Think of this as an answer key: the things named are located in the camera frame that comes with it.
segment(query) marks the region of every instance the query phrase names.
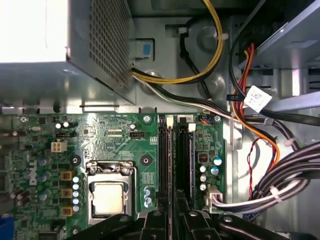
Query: cable tie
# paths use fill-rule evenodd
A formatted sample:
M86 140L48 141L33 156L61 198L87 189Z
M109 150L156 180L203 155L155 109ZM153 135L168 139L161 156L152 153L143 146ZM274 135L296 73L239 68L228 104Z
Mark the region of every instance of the cable tie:
M263 126L272 126L274 122L275 120L273 118L267 117L263 122Z
M227 40L229 38L229 34L228 33L222 33L222 34L220 34L220 35L217 35L216 37L215 37L215 39L217 39L217 40Z
M298 139L296 137L290 138L288 140L285 140L283 142L284 146L291 147L291 145L294 143L294 141L297 141Z
M270 193L272 194L272 196L274 196L274 199L278 202L278 203L282 203L283 201L281 200L281 198L279 197L279 190L278 188L276 188L275 186L271 186L270 187Z
M256 190L261 197L264 198L266 196L266 194L263 191L261 191L257 185L254 187L254 190Z

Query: screw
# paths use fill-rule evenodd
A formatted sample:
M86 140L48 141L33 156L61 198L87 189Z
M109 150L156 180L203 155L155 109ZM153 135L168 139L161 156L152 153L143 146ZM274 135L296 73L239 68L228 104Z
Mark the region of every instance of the screw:
M218 116L218 115L216 115L216 116L214 117L214 121L215 121L216 123L219 123L219 122L221 121L221 117Z
M225 216L225 217L223 218L223 221L225 221L226 223L231 223L233 220L232 220L231 217Z
M122 168L122 173L123 173L124 175L129 175L130 169L129 169L129 168Z
M94 168L89 169L89 174L90 175L96 175L96 170Z
M197 213L196 211L191 211L191 212L189 212L189 215L190 215L191 217L195 217L195 216L198 215L198 213Z
M120 222L126 222L126 221L128 221L128 220L129 220L129 219L128 219L126 216L124 216L124 217L122 217L122 218L119 219Z
M153 214L153 216L156 216L156 217L161 216L161 212L156 211L156 212Z
M144 121L145 123L150 123L151 117L150 117L149 115L145 115L145 116L143 117L143 121Z
M28 119L27 119L25 116L22 116L22 117L20 118L20 121L21 121L22 123L26 123L26 122L28 121Z

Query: connector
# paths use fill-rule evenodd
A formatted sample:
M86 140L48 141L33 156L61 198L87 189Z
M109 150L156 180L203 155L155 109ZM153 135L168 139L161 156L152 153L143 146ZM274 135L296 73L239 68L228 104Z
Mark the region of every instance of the connector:
M217 189L216 186L208 187L206 196L204 197L205 204L208 206L210 214L217 212L216 206L212 203L213 197L221 201L224 198L224 195Z
M51 143L52 153L63 153L67 151L68 142L67 141L57 141Z

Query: motherboard chip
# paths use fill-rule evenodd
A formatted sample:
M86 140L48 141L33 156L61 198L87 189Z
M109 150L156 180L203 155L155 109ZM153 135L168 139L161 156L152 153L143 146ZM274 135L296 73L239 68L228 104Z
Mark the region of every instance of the motherboard chip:
M63 217L71 217L74 214L72 206L63 206L61 208L61 215Z
M123 213L124 184L121 182L95 183L92 204L95 215Z
M74 171L72 171L72 170L60 172L60 180L61 181L71 181L73 177L74 177Z
M62 189L60 192L60 196L63 199L71 199L72 198L72 189L71 188Z
M39 124L46 124L47 120L45 117L39 117Z
M39 232L38 240L60 240L58 232Z

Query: ram slot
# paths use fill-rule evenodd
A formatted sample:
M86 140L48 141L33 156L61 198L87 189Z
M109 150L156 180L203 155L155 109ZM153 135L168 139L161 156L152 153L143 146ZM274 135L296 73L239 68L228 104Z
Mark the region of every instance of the ram slot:
M168 239L173 239L173 126L174 126L174 117L167 116L167 174L168 174L168 218L169 218L169 227L168 227Z
M180 124L176 139L175 182L176 188L183 190L185 198L190 202L190 166L189 166L188 126Z
M168 193L168 129L166 117L158 117L159 192Z
M189 123L188 125L188 141L189 141L189 206L194 208L195 203L195 185L196 185L196 124Z

